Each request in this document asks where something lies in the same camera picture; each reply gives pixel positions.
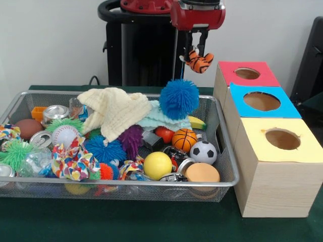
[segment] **wooden box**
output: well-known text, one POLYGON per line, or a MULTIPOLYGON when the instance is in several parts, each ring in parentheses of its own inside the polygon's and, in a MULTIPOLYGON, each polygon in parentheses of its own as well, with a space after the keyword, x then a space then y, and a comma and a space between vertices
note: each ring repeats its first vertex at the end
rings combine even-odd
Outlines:
POLYGON ((243 217, 306 217, 323 181, 323 149, 302 119, 241 118, 235 192, 243 217))
POLYGON ((234 147, 240 117, 301 118, 281 87, 239 86, 231 83, 223 108, 234 147))
POLYGON ((219 62, 213 96, 220 101, 222 109, 231 83, 243 86, 280 86, 266 62, 219 62))

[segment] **wire mesh basket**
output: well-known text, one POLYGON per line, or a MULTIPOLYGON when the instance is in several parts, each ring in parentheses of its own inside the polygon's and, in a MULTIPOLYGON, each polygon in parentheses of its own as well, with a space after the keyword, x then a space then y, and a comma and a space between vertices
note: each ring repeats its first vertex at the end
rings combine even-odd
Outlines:
MULTIPOLYGON (((64 105, 80 92, 27 91, 19 93, 0 118, 0 123, 12 123, 31 118, 36 106, 64 105)), ((159 95, 147 94, 149 100, 159 95)), ((209 201, 219 202, 228 189, 239 180, 236 160, 230 145, 220 103, 212 96, 200 96, 199 107, 191 114, 207 124, 207 129, 194 130, 217 149, 214 167, 219 171, 218 183, 170 181, 85 180, 82 182, 59 178, 0 177, 0 197, 70 198, 151 201, 209 201)), ((145 158, 149 150, 139 148, 145 158)))

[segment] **green table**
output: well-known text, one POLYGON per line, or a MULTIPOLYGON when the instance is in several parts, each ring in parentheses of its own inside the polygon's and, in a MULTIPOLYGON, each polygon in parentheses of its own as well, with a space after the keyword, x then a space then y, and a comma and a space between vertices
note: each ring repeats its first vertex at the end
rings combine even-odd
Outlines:
MULTIPOLYGON (((200 94, 210 95, 212 89, 201 88, 200 94)), ((220 203, 2 198, 0 207, 0 241, 323 241, 322 189, 309 217, 294 219, 242 218, 233 189, 220 203)))

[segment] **black cable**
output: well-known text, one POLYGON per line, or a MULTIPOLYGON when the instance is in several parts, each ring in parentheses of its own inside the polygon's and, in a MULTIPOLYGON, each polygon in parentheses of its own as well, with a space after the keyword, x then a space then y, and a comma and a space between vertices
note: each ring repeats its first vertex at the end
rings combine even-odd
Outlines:
POLYGON ((100 81, 99 81, 99 78, 97 76, 91 77, 90 82, 89 82, 89 85, 92 85, 93 79, 96 79, 97 85, 100 86, 100 81))

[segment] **soccer ball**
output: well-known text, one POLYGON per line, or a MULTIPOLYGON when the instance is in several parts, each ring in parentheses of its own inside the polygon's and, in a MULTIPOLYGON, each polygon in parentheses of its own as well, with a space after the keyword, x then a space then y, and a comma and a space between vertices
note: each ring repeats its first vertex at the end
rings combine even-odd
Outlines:
POLYGON ((196 162, 212 165, 217 159, 217 150, 210 142, 199 141, 191 148, 190 156, 196 162))

